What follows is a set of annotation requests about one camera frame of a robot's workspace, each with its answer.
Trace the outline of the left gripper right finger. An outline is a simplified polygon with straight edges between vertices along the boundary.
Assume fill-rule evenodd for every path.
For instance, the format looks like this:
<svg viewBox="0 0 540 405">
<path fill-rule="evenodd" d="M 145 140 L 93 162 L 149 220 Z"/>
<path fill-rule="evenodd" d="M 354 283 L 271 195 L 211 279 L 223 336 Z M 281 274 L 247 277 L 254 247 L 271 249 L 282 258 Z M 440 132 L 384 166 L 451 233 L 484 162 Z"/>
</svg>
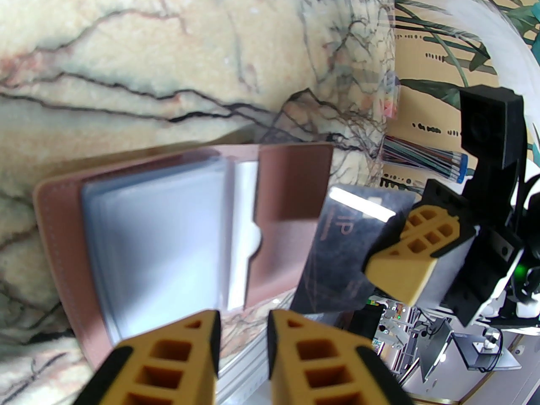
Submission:
<svg viewBox="0 0 540 405">
<path fill-rule="evenodd" d="M 406 392 L 363 336 L 274 309 L 267 351 L 272 405 L 406 405 Z"/>
</svg>

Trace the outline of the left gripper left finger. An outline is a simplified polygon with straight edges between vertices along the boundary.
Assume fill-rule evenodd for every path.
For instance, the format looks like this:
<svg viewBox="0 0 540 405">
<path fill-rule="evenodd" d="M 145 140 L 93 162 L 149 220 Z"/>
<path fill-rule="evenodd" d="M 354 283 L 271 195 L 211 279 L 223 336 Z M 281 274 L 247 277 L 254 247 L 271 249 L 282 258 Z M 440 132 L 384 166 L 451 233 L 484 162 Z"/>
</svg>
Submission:
<svg viewBox="0 0 540 405">
<path fill-rule="evenodd" d="M 99 405 L 216 405 L 221 314 L 206 309 L 118 343 Z"/>
</svg>

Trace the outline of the black VIP card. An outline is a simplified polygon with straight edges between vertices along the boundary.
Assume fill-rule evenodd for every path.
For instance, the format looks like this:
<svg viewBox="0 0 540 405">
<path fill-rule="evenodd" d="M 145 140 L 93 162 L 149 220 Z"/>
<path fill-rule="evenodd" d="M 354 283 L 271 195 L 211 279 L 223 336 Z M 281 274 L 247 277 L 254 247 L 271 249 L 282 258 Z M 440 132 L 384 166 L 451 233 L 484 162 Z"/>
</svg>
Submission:
<svg viewBox="0 0 540 405">
<path fill-rule="evenodd" d="M 364 273 L 367 261 L 397 243 L 415 201 L 407 191 L 331 186 L 290 309 L 303 315 L 362 309 L 375 291 Z"/>
</svg>

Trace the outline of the pink leather card holder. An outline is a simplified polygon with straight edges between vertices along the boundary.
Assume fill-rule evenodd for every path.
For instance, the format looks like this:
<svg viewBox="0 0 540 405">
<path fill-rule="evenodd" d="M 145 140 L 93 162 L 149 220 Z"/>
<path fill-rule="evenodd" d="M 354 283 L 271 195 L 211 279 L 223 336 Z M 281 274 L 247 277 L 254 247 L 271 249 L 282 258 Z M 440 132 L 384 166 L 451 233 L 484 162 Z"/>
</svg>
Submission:
<svg viewBox="0 0 540 405">
<path fill-rule="evenodd" d="M 84 235 L 84 183 L 135 176 L 211 156 L 259 161 L 255 223 L 262 245 L 249 261 L 246 314 L 297 286 L 329 184 L 330 143 L 175 146 L 97 158 L 94 167 L 42 181 L 33 191 L 46 258 L 66 316 L 83 354 L 99 366 L 113 348 L 98 304 Z"/>
</svg>

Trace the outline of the black computer monitor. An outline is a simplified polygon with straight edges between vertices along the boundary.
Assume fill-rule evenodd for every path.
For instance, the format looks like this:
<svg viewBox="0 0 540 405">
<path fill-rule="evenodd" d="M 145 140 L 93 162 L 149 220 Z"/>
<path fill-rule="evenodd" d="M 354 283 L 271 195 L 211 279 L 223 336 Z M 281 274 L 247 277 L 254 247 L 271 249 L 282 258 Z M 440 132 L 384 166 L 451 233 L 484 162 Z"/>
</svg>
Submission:
<svg viewBox="0 0 540 405">
<path fill-rule="evenodd" d="M 423 383 L 428 380 L 451 342 L 453 328 L 449 321 L 448 318 L 437 319 L 417 339 L 417 357 L 420 359 Z"/>
</svg>

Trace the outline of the pencil tube with blue lid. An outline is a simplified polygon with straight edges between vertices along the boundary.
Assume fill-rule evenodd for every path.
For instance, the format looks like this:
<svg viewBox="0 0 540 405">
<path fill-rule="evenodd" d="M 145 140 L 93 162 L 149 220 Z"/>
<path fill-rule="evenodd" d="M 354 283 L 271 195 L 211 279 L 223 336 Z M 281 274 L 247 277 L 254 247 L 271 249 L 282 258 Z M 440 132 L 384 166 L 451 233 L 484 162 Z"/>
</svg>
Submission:
<svg viewBox="0 0 540 405">
<path fill-rule="evenodd" d="M 468 155 L 459 151 L 427 147 L 401 138 L 386 136 L 382 158 L 385 163 L 424 170 L 461 184 L 468 170 Z"/>
</svg>

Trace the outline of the coloured marker pack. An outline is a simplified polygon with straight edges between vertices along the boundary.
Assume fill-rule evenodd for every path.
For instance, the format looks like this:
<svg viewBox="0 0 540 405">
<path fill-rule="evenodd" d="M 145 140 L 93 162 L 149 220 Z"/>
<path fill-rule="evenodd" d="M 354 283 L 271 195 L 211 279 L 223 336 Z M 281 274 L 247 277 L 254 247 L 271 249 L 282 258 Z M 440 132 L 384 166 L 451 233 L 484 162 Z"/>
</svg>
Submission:
<svg viewBox="0 0 540 405">
<path fill-rule="evenodd" d="M 395 71 L 386 71 L 383 77 L 382 87 L 384 90 L 384 99 L 382 102 L 384 117 L 386 119 L 395 119 L 397 118 L 401 89 L 401 83 Z"/>
</svg>

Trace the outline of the aluminium frame rail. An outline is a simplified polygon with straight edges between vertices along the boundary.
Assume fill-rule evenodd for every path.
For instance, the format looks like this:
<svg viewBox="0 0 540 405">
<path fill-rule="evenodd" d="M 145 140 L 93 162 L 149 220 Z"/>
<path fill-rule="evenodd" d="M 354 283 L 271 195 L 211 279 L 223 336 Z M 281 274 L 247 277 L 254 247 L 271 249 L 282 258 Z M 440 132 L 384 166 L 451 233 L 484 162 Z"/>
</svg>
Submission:
<svg viewBox="0 0 540 405">
<path fill-rule="evenodd" d="M 272 405 L 267 330 L 222 364 L 216 384 L 216 405 Z"/>
</svg>

